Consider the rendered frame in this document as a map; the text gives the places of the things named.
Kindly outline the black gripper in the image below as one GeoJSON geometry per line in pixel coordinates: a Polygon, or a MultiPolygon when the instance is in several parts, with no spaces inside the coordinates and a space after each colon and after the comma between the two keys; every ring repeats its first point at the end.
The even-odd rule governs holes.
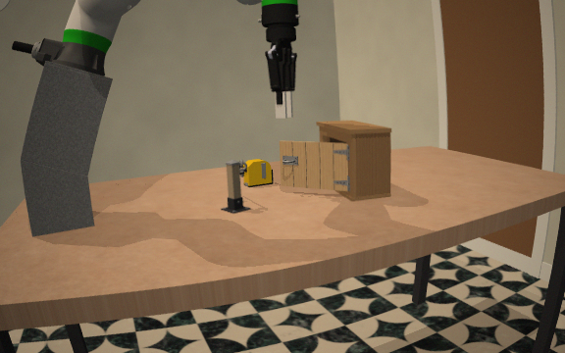
{"type": "Polygon", "coordinates": [[[271,42],[271,50],[266,51],[265,55],[268,62],[271,89],[274,89],[272,92],[275,92],[276,119],[292,118],[292,91],[295,90],[297,54],[292,53],[289,40],[296,40],[296,29],[293,26],[268,27],[266,29],[266,40],[271,42]]]}

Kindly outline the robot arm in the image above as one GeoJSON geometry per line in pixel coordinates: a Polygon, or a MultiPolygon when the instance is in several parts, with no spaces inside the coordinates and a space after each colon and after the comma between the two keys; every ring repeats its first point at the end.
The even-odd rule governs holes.
{"type": "MultiPolygon", "coordinates": [[[[297,0],[237,0],[241,4],[262,2],[263,27],[298,26],[297,0]]],[[[104,61],[120,19],[140,0],[76,0],[67,22],[63,42],[44,38],[34,45],[14,41],[12,49],[31,54],[44,67],[45,61],[105,76],[104,61]],[[36,55],[37,54],[37,55],[36,55]]]]}

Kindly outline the yellow tape measure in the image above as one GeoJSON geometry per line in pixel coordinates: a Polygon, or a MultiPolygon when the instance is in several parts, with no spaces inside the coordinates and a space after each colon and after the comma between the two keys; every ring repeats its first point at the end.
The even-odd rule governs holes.
{"type": "Polygon", "coordinates": [[[244,171],[244,185],[248,187],[274,184],[273,170],[267,161],[248,160],[244,171]]]}

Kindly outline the grey post with hook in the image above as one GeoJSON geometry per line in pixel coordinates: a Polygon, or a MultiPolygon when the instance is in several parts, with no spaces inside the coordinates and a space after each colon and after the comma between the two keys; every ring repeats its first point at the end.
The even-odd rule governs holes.
{"type": "Polygon", "coordinates": [[[251,208],[243,206],[243,198],[241,197],[240,187],[240,177],[244,177],[244,171],[247,169],[247,164],[242,160],[240,160],[240,162],[230,160],[226,162],[226,165],[229,197],[228,207],[223,208],[223,211],[235,214],[250,210],[251,208]],[[245,166],[244,168],[243,165],[245,166]]]}

